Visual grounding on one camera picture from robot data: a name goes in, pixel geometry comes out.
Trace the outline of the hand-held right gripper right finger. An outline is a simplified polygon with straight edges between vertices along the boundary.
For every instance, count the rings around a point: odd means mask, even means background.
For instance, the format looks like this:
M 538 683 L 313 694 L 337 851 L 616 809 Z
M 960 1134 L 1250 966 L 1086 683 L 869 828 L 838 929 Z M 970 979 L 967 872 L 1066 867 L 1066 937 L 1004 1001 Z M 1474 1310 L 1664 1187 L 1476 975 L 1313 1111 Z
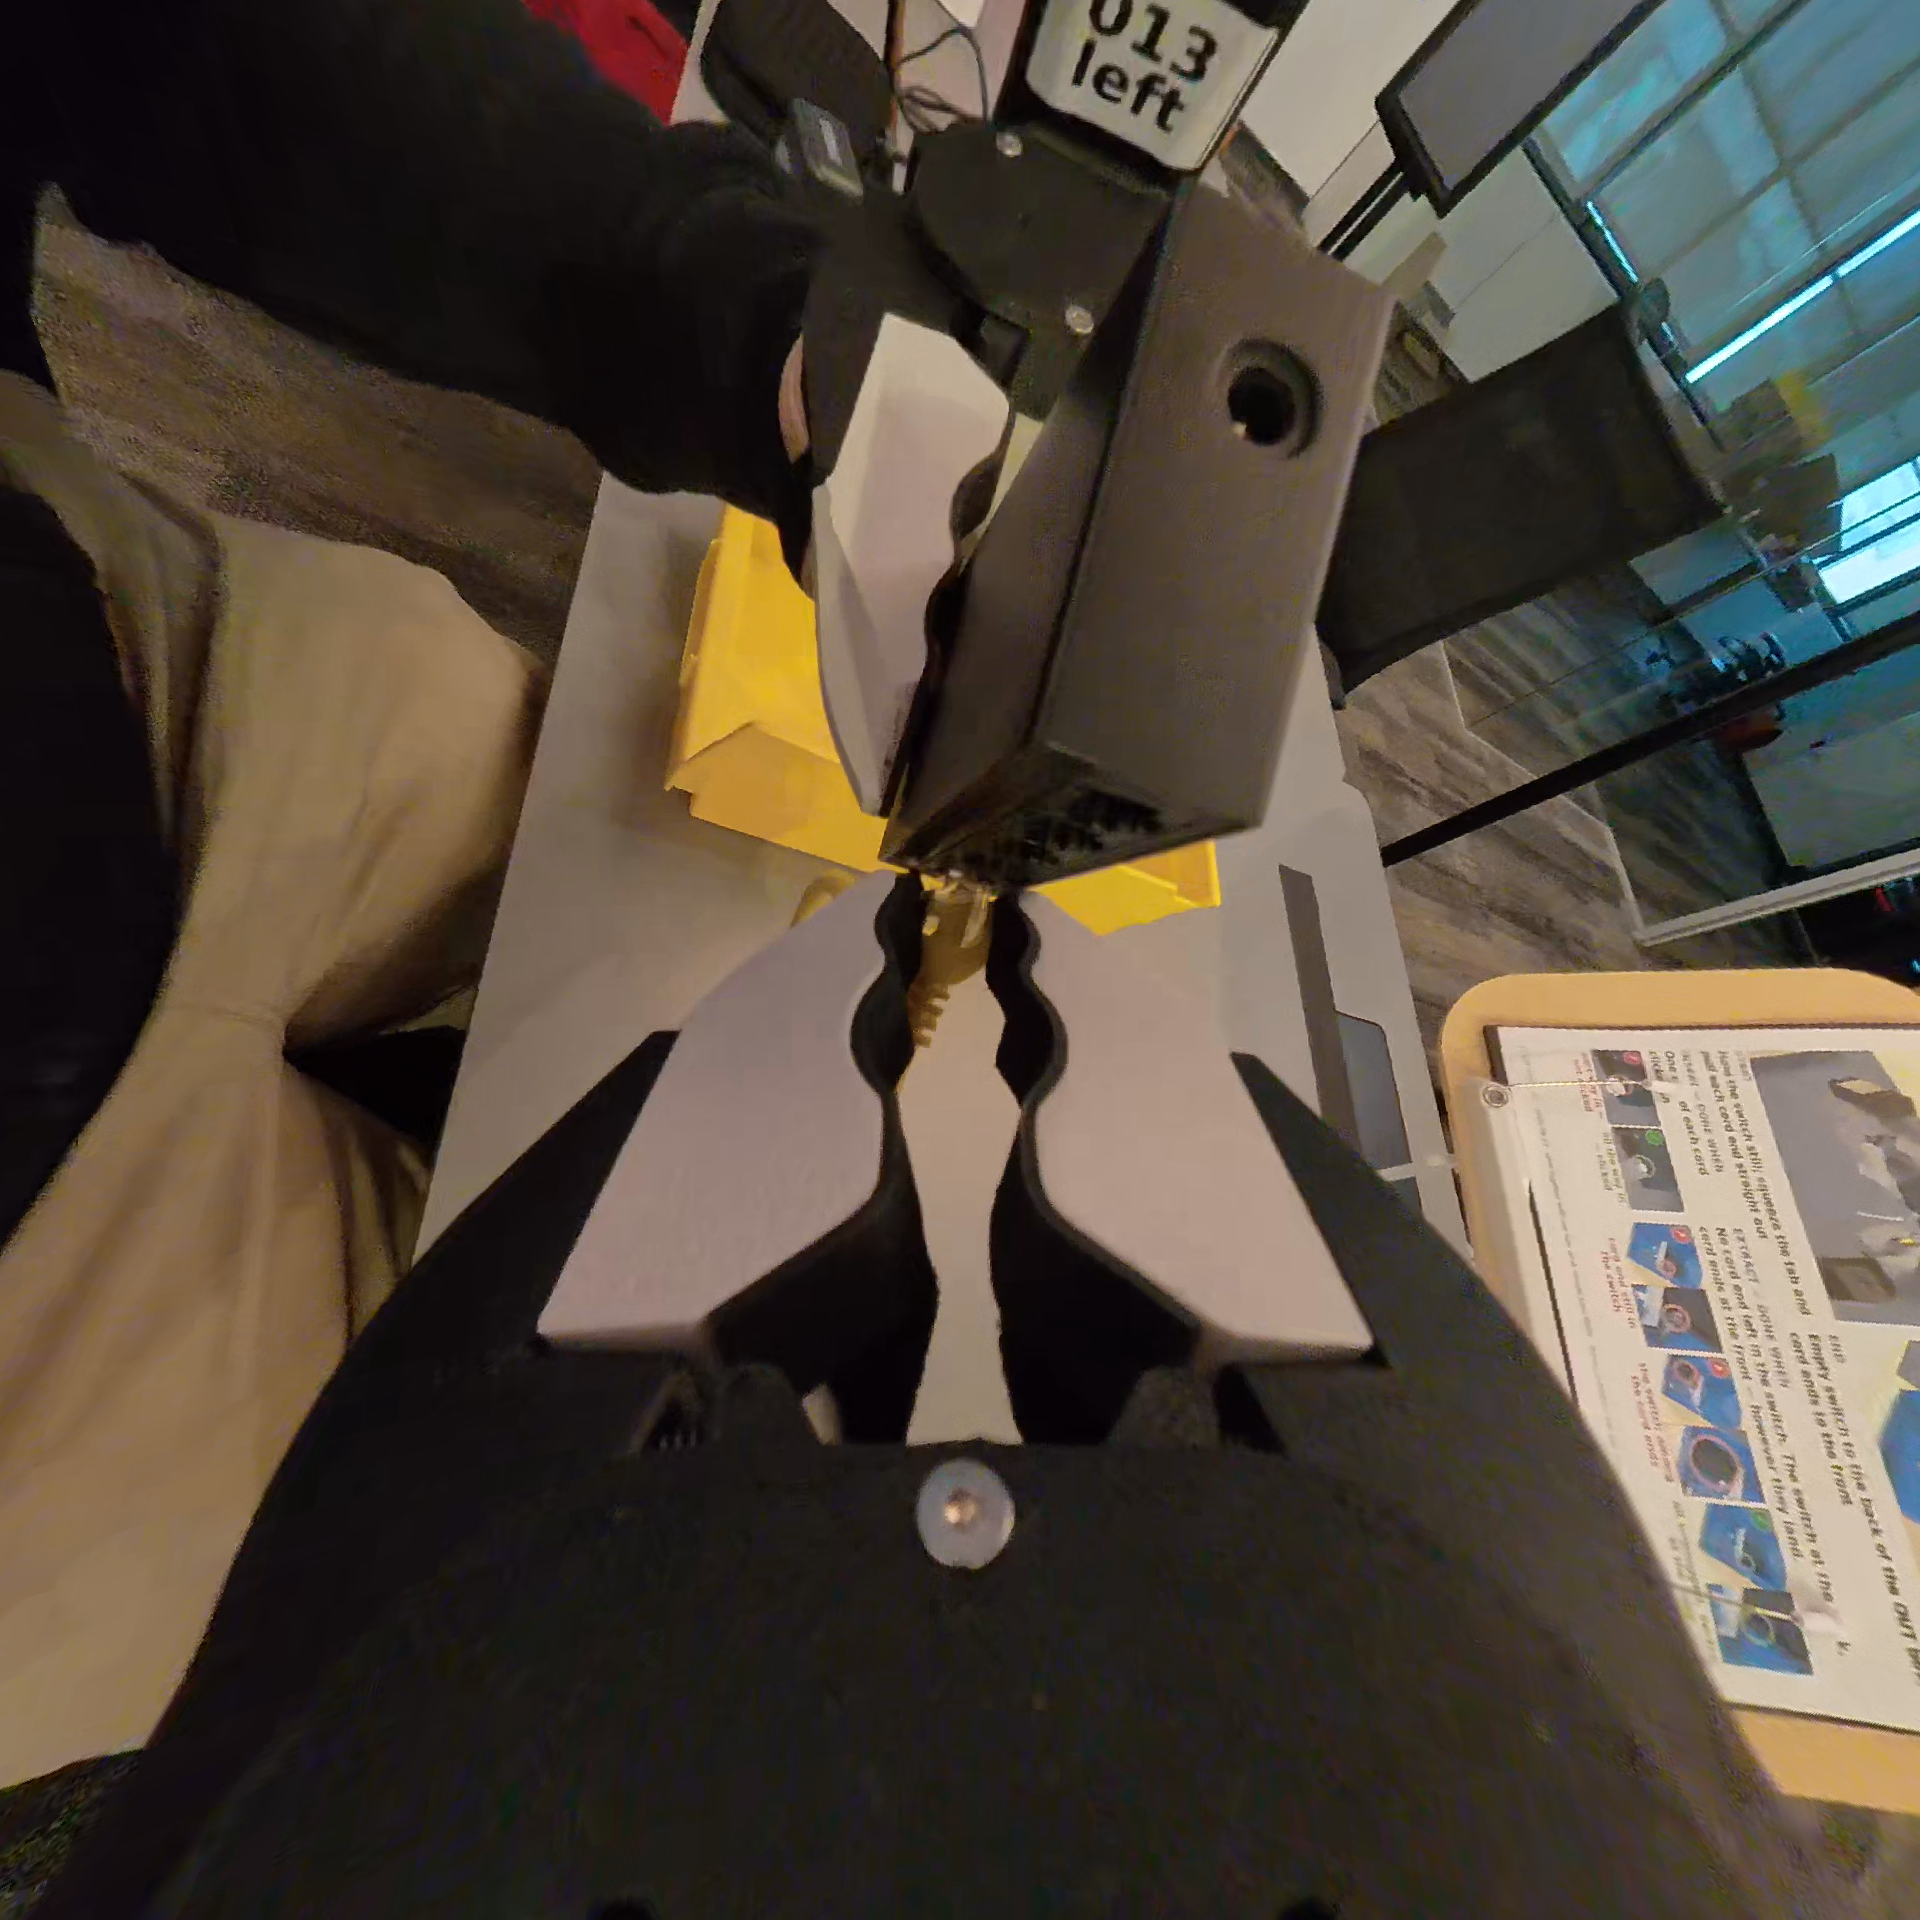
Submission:
M 1050 900 L 991 909 L 1014 1097 L 989 1221 L 1020 1438 L 1100 1445 L 1140 1381 L 1361 1360 L 1375 1337 L 1212 1009 Z

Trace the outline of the person's left forearm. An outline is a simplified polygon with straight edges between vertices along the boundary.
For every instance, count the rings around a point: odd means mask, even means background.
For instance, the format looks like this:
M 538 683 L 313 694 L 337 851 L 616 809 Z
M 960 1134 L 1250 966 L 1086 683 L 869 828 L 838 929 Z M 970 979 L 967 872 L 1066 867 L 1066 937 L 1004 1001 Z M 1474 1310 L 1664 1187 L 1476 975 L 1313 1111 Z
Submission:
M 626 486 L 808 542 L 780 393 L 817 248 L 769 156 L 658 123 L 525 5 L 2 6 L 4 371 L 53 385 L 37 204 Z

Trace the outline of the red bin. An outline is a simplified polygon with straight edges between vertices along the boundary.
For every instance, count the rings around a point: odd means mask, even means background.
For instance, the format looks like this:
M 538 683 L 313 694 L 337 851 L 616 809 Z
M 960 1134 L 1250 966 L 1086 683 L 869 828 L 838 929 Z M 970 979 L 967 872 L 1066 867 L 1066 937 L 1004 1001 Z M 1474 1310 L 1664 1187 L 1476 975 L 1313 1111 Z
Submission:
M 656 121 L 674 119 L 697 5 L 522 1 L 572 36 L 592 69 Z

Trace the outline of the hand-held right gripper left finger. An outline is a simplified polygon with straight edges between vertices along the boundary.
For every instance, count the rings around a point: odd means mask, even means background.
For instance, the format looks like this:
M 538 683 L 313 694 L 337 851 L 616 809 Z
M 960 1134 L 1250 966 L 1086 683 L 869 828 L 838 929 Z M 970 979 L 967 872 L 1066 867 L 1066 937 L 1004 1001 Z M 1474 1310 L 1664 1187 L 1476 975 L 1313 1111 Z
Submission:
M 577 1350 L 760 1364 L 826 1389 L 845 1439 L 904 1439 L 940 1281 L 898 1085 L 924 888 L 876 872 L 688 1014 L 536 1332 Z

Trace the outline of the yellow storage bin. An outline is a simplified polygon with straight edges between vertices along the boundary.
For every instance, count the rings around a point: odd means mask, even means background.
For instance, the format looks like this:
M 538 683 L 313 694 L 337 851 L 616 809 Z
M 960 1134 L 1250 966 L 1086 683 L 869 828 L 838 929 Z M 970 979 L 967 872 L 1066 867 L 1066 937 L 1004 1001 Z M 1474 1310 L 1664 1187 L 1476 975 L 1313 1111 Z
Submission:
M 724 508 L 695 588 L 663 784 L 705 824 L 852 872 L 882 863 L 831 743 L 816 607 L 767 519 Z

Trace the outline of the black monitor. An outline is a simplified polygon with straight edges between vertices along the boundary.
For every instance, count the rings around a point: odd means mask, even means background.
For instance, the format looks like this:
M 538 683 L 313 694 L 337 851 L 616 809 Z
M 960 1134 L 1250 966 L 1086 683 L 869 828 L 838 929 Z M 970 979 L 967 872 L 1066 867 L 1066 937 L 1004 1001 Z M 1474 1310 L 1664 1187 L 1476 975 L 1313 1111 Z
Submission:
M 1375 95 L 1412 198 L 1446 215 L 1655 1 L 1460 1 Z

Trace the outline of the person's black jacket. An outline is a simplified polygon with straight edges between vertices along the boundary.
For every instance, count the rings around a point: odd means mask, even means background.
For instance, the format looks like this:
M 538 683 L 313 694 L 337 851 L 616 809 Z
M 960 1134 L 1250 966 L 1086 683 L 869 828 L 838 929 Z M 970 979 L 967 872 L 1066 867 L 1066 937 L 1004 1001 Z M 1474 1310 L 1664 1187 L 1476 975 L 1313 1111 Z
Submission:
M 2 1237 L 122 1070 L 175 937 L 175 867 L 105 598 L 37 496 L 2 500 Z

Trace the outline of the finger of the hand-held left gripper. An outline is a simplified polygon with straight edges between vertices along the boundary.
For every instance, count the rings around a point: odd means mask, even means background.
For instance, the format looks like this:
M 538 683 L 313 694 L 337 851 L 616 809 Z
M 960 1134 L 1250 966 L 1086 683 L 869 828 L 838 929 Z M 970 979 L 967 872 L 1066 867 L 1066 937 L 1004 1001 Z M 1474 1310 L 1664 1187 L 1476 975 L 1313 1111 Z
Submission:
M 1038 438 L 1039 421 L 951 334 L 880 318 L 812 492 L 806 552 L 824 721 L 871 817 L 904 787 L 936 590 L 969 561 Z

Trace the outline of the black panel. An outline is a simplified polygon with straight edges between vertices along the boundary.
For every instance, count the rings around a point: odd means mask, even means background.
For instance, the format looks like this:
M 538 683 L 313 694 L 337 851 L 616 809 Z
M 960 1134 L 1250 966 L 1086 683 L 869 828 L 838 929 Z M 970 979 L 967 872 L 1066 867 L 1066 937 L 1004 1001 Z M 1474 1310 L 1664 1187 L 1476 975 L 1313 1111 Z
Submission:
M 1711 526 L 1720 446 L 1617 302 L 1359 446 L 1313 630 L 1340 694 Z

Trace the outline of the person's beige trousers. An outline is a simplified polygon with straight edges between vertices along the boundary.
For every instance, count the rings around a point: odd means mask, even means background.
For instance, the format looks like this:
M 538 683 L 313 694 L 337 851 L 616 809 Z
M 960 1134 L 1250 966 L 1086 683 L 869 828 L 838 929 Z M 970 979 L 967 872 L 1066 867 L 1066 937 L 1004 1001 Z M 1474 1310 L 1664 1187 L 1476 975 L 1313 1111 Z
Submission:
M 138 1748 L 303 1415 L 410 1262 L 425 1149 L 293 1063 L 473 980 L 536 661 L 393 552 L 205 513 L 4 374 L 154 801 L 159 982 L 4 1245 L 2 1780 Z

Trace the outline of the black network switch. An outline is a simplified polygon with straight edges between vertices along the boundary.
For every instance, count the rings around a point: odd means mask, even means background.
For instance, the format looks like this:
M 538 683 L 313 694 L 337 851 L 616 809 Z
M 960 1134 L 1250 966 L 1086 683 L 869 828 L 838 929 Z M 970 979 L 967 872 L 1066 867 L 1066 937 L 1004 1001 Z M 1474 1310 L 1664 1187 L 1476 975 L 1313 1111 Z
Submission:
M 1262 823 L 1390 296 L 1185 187 L 935 619 L 880 856 L 994 894 Z

